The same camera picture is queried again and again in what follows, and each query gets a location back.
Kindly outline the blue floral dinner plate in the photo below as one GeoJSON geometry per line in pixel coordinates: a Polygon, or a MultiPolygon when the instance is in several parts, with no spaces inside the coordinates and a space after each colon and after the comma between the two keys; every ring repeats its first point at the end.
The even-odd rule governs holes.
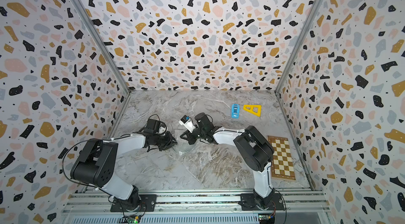
{"type": "Polygon", "coordinates": [[[179,146],[178,146],[178,152],[179,152],[179,154],[182,156],[182,155],[185,155],[185,154],[190,153],[190,152],[193,151],[196,147],[197,147],[196,144],[190,145],[188,142],[185,142],[185,143],[181,142],[181,143],[179,144],[179,146]]]}

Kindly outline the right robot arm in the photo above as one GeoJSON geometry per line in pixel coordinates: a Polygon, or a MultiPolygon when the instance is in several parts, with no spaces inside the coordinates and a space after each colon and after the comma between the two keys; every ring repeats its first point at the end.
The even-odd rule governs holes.
{"type": "Polygon", "coordinates": [[[206,140],[212,144],[236,147],[244,162],[253,170],[254,192],[263,199],[273,193],[271,165],[274,149],[254,126],[239,130],[208,126],[207,131],[190,120],[186,123],[179,121],[179,124],[187,129],[180,137],[190,145],[195,144],[197,140],[206,140]]]}

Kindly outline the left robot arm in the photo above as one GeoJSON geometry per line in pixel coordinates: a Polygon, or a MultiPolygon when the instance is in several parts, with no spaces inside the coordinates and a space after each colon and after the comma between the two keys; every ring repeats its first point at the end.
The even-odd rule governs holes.
{"type": "Polygon", "coordinates": [[[90,139],[86,142],[70,171],[71,179],[100,188],[119,200],[128,200],[135,186],[122,180],[115,172],[117,158],[142,148],[159,151],[172,148],[177,141],[170,132],[165,134],[132,133],[110,140],[90,139]]]}

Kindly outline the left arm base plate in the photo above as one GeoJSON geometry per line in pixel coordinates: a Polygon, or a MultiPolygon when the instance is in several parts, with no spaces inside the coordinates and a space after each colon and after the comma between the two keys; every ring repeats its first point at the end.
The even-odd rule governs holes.
{"type": "Polygon", "coordinates": [[[155,210],[156,201],[156,194],[137,194],[130,196],[127,200],[114,198],[110,211],[128,214],[153,212],[155,210]]]}

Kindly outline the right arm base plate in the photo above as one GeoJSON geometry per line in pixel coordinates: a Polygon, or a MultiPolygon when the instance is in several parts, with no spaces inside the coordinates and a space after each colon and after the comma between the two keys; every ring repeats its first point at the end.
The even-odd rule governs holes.
{"type": "Polygon", "coordinates": [[[243,211],[249,210],[285,210],[284,200],[279,193],[271,193],[262,198],[257,193],[243,193],[238,204],[243,211]]]}

